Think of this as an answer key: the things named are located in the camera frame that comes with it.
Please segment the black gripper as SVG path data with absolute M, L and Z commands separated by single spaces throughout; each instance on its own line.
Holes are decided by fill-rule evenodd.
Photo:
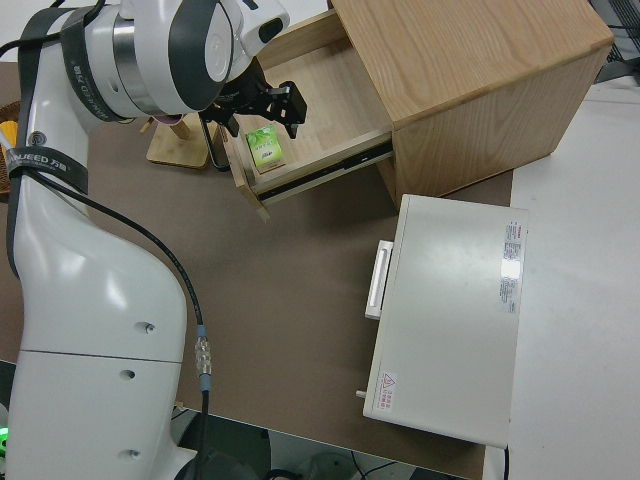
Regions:
M 307 103 L 293 81 L 285 81 L 278 87 L 267 87 L 258 96 L 257 114 L 286 126 L 290 139 L 297 138 L 297 131 L 305 123 Z

